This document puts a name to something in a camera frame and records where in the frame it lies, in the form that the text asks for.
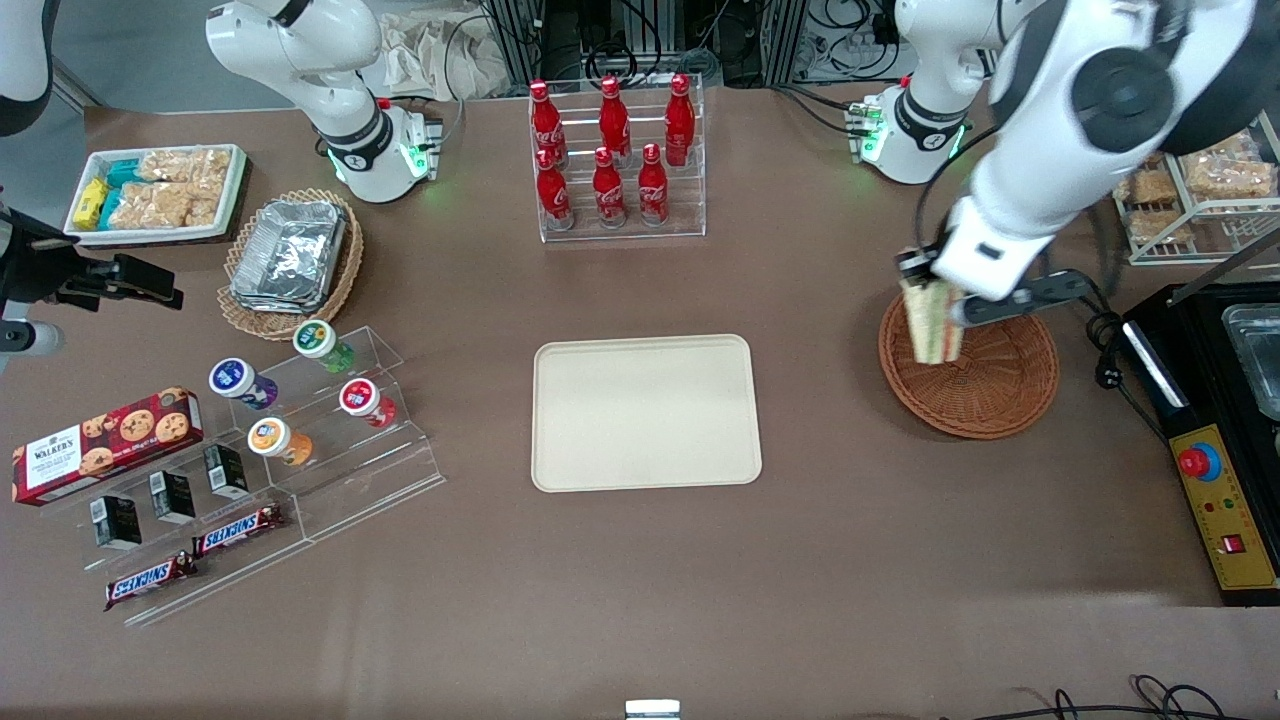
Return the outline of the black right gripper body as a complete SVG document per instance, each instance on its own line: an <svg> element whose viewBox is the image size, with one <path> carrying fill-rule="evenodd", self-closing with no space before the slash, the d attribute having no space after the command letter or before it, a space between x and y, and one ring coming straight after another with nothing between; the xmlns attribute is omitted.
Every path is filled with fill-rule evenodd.
<svg viewBox="0 0 1280 720"><path fill-rule="evenodd" d="M90 268L72 237L24 213L4 210L3 228L9 229L1 278L6 301L33 304L51 297Z"/></svg>

